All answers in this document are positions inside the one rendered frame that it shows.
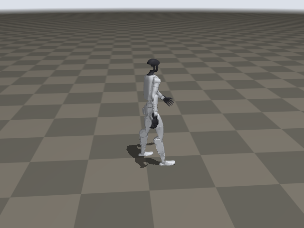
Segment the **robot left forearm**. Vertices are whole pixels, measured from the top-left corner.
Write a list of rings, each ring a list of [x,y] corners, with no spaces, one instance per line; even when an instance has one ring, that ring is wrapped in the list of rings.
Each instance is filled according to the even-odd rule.
[[[159,91],[158,91],[158,97],[162,100],[165,98]]]

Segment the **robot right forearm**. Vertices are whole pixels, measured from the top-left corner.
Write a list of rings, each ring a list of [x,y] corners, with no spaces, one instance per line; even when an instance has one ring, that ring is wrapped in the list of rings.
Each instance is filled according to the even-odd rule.
[[[158,104],[158,96],[154,96],[154,100],[152,101],[152,113],[154,113],[154,116],[157,116],[158,109],[157,109],[157,104]]]

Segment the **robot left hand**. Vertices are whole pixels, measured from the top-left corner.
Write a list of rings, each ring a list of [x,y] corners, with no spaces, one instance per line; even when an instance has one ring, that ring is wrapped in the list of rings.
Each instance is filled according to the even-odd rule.
[[[163,95],[164,96],[164,95]],[[165,96],[164,96],[165,97]],[[169,106],[169,104],[171,103],[171,104],[173,104],[172,102],[172,100],[170,100],[170,99],[172,99],[172,98],[170,98],[170,97],[165,97],[164,99],[163,99],[163,101]],[[172,102],[170,102],[170,101],[172,101]],[[170,102],[170,103],[169,103]],[[169,104],[168,104],[169,103]],[[170,105],[171,105],[170,104]]]

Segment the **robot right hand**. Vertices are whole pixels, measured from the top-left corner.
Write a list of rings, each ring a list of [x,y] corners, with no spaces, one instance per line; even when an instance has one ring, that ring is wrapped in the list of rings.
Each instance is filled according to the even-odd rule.
[[[157,116],[154,116],[154,113],[152,113],[152,118],[153,118],[153,120],[152,120],[152,125],[151,125],[150,128],[154,129],[154,128],[157,127],[157,125],[158,125],[159,123],[158,123]]]

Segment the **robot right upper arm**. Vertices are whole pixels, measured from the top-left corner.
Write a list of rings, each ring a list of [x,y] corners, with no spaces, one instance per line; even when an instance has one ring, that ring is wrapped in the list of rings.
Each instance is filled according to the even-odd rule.
[[[160,82],[161,82],[161,80],[159,78],[153,77],[153,80],[152,80],[153,87],[152,87],[152,95],[151,95],[152,100],[154,100],[154,96],[157,95]]]

